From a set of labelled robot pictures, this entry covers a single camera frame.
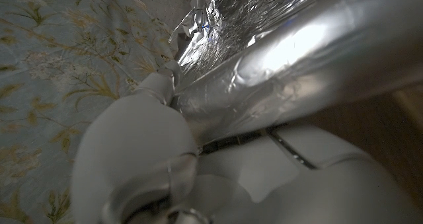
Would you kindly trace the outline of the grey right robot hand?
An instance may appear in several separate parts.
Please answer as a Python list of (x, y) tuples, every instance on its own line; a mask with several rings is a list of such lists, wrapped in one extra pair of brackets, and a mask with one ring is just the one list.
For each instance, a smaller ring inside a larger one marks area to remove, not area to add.
[(206, 19), (206, 0), (191, 0), (192, 12), (194, 13), (194, 26), (198, 32), (201, 32)]

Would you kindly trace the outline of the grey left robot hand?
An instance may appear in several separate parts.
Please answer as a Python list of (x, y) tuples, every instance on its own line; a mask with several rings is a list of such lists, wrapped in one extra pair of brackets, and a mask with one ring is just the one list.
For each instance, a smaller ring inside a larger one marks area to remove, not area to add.
[(77, 223), (421, 223), (367, 153), (313, 126), (199, 151), (170, 106), (169, 61), (87, 128), (71, 177)]

